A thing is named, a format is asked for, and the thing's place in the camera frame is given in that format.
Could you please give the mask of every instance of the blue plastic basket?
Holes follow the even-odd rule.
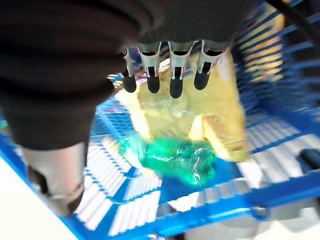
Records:
[[[291,5],[305,2],[293,0]],[[240,215],[263,219],[274,207],[320,196],[320,172],[298,156],[304,148],[320,147],[320,95],[310,92],[310,85],[320,83],[320,56],[296,58],[296,52],[312,49],[312,44],[290,44],[288,35],[297,31],[293,25],[272,34],[267,34],[270,27],[260,28],[278,15],[266,14],[262,2],[233,50],[247,115],[249,161],[235,164],[219,159],[217,177],[202,188],[184,186],[175,178],[143,176],[108,151],[134,130],[128,111],[111,98],[97,108],[81,204],[73,216],[61,219],[79,239],[167,237]],[[320,12],[308,20],[320,21]],[[271,45],[260,46],[272,39],[276,41]],[[278,71],[266,75],[270,63]],[[305,75],[306,68],[315,67],[318,76]],[[114,139],[107,146],[106,137]],[[4,134],[0,154],[30,186],[19,151]]]

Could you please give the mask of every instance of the transparent plastic wrap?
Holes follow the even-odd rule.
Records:
[[[248,149],[230,51],[221,55],[204,90],[194,86],[198,57],[190,57],[178,99],[170,96],[170,69],[160,72],[156,94],[146,82],[135,93],[117,94],[136,130],[120,143],[119,153],[135,167],[205,185],[215,177],[216,158],[242,162]]]

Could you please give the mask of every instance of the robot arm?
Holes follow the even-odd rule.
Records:
[[[257,0],[4,0],[0,3],[0,107],[22,147],[29,178],[62,216],[84,191],[96,105],[108,74],[136,88],[130,56],[137,44],[148,87],[159,90],[159,46],[168,41],[170,93],[182,93],[194,41],[202,41],[195,87],[205,88],[219,55]]]

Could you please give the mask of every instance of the white floor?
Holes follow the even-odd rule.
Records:
[[[318,240],[320,218],[314,206],[313,201],[305,201],[274,210],[270,221],[236,218],[191,230],[186,236],[188,240]],[[2,159],[0,239],[76,239]]]
[[[0,158],[0,239],[75,240],[71,231]]]

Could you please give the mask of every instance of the green plastic bag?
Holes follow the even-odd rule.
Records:
[[[177,177],[185,184],[202,186],[216,175],[217,156],[211,145],[204,141],[159,137],[146,142],[134,134],[121,144],[119,153],[130,163],[138,161],[144,168],[163,176]]]

